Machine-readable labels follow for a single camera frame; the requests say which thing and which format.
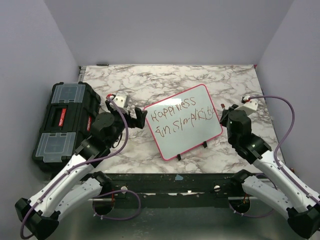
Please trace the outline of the pink framed whiteboard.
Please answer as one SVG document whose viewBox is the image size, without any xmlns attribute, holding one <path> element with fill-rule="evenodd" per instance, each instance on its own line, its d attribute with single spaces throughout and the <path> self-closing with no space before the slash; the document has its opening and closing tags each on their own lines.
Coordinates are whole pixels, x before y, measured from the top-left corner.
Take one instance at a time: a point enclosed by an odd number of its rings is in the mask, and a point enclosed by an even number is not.
<svg viewBox="0 0 320 240">
<path fill-rule="evenodd" d="M 198 84 L 144 108 L 146 123 L 163 160 L 169 161 L 203 142 L 220 136 L 223 128 L 205 84 Z"/>
</svg>

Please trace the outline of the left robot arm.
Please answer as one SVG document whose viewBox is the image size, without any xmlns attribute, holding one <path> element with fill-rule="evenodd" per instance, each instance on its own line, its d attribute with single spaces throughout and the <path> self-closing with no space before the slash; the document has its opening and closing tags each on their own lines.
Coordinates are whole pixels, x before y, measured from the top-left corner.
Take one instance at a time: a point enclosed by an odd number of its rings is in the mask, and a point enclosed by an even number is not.
<svg viewBox="0 0 320 240">
<path fill-rule="evenodd" d="M 121 146 L 111 152 L 123 133 L 126 143 L 130 128 L 144 128 L 148 112 L 136 107 L 136 117 L 131 117 L 130 112 L 119 107 L 115 99 L 108 99 L 106 106 L 108 111 L 96 117 L 90 135 L 81 142 L 65 167 L 38 193 L 30 198 L 20 198 L 15 203 L 21 221 L 21 239 L 35 237 L 45 240 L 57 229 L 60 221 L 83 202 L 110 196 L 110 206 L 94 212 L 95 216 L 104 219 L 114 207 L 115 194 L 129 192 L 126 187 L 116 189 L 105 173 L 93 170 L 103 160 L 124 149 Z"/>
</svg>

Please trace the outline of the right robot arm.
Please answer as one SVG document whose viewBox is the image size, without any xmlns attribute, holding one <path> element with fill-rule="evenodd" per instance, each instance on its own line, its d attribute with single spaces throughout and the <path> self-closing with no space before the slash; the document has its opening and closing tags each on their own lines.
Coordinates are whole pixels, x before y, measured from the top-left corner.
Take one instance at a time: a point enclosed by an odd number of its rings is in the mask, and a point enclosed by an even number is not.
<svg viewBox="0 0 320 240">
<path fill-rule="evenodd" d="M 247 170 L 232 176 L 230 191 L 249 194 L 269 205 L 291 229 L 309 239 L 320 228 L 320 194 L 300 180 L 261 137 L 252 132 L 249 115 L 256 111 L 236 104 L 224 108 L 220 124 L 227 130 L 228 143 L 249 164 L 261 170 L 276 187 L 271 187 Z"/>
</svg>

